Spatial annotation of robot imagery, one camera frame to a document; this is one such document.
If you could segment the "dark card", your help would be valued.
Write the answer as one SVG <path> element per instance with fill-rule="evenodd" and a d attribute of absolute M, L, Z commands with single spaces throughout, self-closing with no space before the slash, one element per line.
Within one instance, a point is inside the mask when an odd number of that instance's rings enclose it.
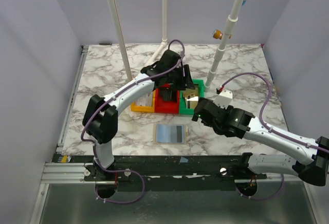
<path fill-rule="evenodd" d="M 175 143 L 184 143 L 185 141 L 185 127 L 182 125 L 175 126 L 174 131 Z"/>
<path fill-rule="evenodd" d="M 163 88 L 159 91 L 159 96 L 164 102 L 177 102 L 177 91 Z"/>

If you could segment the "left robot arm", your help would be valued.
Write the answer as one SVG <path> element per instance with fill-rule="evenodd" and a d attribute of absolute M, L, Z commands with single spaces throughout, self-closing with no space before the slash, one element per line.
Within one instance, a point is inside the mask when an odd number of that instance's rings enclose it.
<path fill-rule="evenodd" d="M 159 61 L 144 67 L 120 89 L 104 97 L 90 98 L 82 121 L 81 140 L 87 141 L 84 134 L 93 137 L 94 160 L 100 168 L 108 169 L 114 163 L 112 139 L 118 131 L 118 118 L 127 107 L 166 84 L 174 91 L 194 88 L 189 65 L 182 63 L 184 56 L 184 52 L 178 54 L 167 49 Z"/>

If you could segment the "beige card holder wallet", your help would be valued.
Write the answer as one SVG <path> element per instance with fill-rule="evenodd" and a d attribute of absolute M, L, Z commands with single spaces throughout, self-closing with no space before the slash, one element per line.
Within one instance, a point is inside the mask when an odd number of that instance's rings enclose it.
<path fill-rule="evenodd" d="M 189 129 L 186 125 L 185 127 L 185 141 L 184 143 L 175 143 L 174 141 L 174 131 L 175 126 L 181 124 L 160 124 L 156 123 L 153 128 L 153 142 L 155 144 L 170 144 L 170 145 L 179 145 L 185 144 L 189 135 Z"/>

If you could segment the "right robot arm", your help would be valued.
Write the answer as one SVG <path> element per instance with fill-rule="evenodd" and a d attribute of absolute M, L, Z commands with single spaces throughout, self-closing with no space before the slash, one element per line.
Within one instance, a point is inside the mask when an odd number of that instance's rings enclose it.
<path fill-rule="evenodd" d="M 326 184 L 328 138 L 303 138 L 275 126 L 267 128 L 254 114 L 229 105 L 217 106 L 200 98 L 193 121 L 211 127 L 218 135 L 255 141 L 281 152 L 279 155 L 250 155 L 247 167 L 255 174 L 278 173 L 299 177 L 315 186 Z"/>

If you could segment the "white striped card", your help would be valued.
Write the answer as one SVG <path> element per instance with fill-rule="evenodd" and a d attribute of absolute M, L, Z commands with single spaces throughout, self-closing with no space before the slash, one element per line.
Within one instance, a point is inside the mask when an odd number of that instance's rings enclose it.
<path fill-rule="evenodd" d="M 153 105 L 153 92 L 148 93 L 135 102 L 136 106 L 151 107 Z"/>

